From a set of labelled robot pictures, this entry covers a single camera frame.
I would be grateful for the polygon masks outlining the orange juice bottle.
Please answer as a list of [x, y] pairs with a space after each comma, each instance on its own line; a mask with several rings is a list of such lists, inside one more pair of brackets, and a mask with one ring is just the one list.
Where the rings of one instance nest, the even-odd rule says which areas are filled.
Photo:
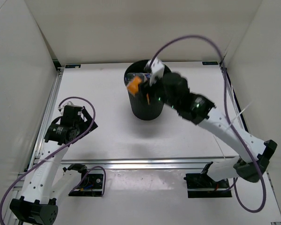
[[136, 96], [137, 92], [137, 82], [136, 82], [136, 77], [134, 77], [127, 85], [126, 88], [128, 92], [136, 99], [139, 99], [140, 101], [145, 103], [145, 97], [144, 96]]

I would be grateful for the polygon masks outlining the white orange label bottle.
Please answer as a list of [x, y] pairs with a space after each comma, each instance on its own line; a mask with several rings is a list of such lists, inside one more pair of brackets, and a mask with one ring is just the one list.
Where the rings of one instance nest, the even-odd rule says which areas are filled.
[[124, 83], [128, 84], [134, 77], [139, 77], [143, 82], [148, 81], [151, 74], [148, 73], [127, 73], [124, 75]]

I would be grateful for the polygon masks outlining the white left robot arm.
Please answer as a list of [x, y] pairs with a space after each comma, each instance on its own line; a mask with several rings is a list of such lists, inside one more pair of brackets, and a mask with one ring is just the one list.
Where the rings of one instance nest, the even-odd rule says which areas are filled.
[[64, 168], [64, 176], [54, 183], [59, 165], [71, 144], [97, 128], [84, 106], [68, 103], [59, 108], [61, 116], [52, 121], [44, 136], [45, 143], [55, 143], [57, 150], [44, 147], [39, 162], [28, 172], [32, 174], [20, 198], [14, 198], [9, 208], [24, 223], [52, 225], [61, 200], [89, 182], [89, 169], [83, 164]]

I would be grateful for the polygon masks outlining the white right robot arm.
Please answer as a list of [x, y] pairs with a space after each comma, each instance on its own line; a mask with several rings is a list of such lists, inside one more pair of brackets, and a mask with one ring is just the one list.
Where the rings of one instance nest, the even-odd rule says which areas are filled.
[[263, 141], [238, 125], [232, 125], [212, 101], [190, 92], [187, 80], [180, 74], [166, 73], [153, 85], [136, 76], [128, 90], [146, 103], [159, 100], [167, 104], [180, 117], [214, 134], [238, 154], [227, 161], [207, 164], [201, 175], [201, 183], [205, 187], [210, 188], [218, 181], [236, 177], [256, 183], [266, 171], [277, 143], [273, 140]]

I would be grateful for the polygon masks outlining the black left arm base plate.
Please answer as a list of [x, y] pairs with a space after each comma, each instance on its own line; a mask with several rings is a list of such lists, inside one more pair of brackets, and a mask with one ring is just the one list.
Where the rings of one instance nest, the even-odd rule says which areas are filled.
[[77, 197], [102, 197], [104, 195], [105, 175], [100, 173], [88, 174], [83, 183], [69, 196]]

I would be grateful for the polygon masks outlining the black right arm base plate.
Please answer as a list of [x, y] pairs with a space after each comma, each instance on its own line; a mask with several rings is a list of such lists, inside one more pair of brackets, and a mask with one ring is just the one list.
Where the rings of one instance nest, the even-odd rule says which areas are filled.
[[188, 198], [230, 198], [229, 181], [214, 181], [200, 173], [187, 173], [184, 177]]

